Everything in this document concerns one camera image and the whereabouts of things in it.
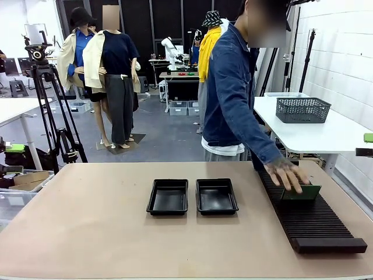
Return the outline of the person's tattooed right hand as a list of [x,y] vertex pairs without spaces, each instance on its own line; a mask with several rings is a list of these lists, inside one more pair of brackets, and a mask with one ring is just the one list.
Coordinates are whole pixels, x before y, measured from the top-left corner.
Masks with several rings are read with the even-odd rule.
[[301,183],[309,183],[309,179],[305,172],[285,158],[280,158],[265,164],[264,168],[273,183],[279,186],[280,182],[282,182],[287,191],[294,190],[296,193],[301,194]]

